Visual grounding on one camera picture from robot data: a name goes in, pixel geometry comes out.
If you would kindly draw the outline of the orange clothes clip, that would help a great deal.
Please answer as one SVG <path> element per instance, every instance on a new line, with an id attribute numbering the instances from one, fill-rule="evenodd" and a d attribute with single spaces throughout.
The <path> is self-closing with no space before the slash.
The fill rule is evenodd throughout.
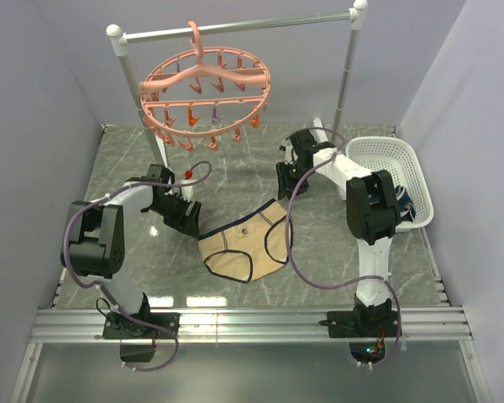
<path id="1" fill-rule="evenodd" d="M 260 126 L 260 116 L 258 114 L 254 115 L 250 122 L 250 125 L 252 128 L 258 128 Z"/>

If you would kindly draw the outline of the beige underwear with navy trim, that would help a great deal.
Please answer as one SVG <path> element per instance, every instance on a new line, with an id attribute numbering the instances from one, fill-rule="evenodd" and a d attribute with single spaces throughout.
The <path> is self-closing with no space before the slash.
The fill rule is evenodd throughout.
<path id="1" fill-rule="evenodd" d="M 250 283 L 271 275 L 288 262 L 292 227 L 286 209 L 271 199 L 252 213 L 199 237 L 207 271 L 217 277 Z"/>

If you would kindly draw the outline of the pink round clip hanger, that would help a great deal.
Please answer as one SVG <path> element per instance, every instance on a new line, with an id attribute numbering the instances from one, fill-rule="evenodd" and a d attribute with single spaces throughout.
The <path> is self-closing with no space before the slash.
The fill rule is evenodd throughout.
<path id="1" fill-rule="evenodd" d="M 265 109 L 271 90 L 266 64 L 248 51 L 204 46 L 197 24 L 191 29 L 188 51 L 156 66 L 139 84 L 144 122 L 168 146 L 192 152 L 194 139 L 216 150 L 227 134 L 241 140 L 241 128 Z M 218 125 L 212 125 L 212 107 L 218 104 Z"/>

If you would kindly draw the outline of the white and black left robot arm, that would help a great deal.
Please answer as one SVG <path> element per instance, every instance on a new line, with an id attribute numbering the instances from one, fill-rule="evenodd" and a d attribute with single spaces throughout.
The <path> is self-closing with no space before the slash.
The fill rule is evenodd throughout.
<path id="1" fill-rule="evenodd" d="M 178 315 L 152 313 L 148 296 L 123 268 L 125 222 L 137 214 L 154 212 L 167 227 L 198 238 L 201 204 L 192 199 L 197 183 L 192 170 L 178 180 L 170 168 L 152 164 L 146 175 L 129 179 L 106 196 L 70 204 L 61 263 L 79 287 L 102 291 L 96 308 L 105 317 L 109 337 L 176 337 Z"/>

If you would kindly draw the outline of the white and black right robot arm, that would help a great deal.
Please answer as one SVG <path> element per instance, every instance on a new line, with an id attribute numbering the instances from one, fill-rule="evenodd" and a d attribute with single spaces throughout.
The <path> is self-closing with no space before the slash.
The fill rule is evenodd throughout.
<path id="1" fill-rule="evenodd" d="M 330 141 L 319 142 L 312 128 L 286 137 L 281 146 L 284 161 L 276 166 L 278 196 L 289 201 L 285 220 L 291 235 L 291 210 L 302 186 L 318 173 L 345 192 L 346 222 L 357 241 L 359 275 L 354 308 L 343 312 L 335 329 L 345 338 L 397 337 L 402 335 L 401 304 L 389 281 L 389 253 L 401 210 L 391 174 L 371 171 L 345 156 Z"/>

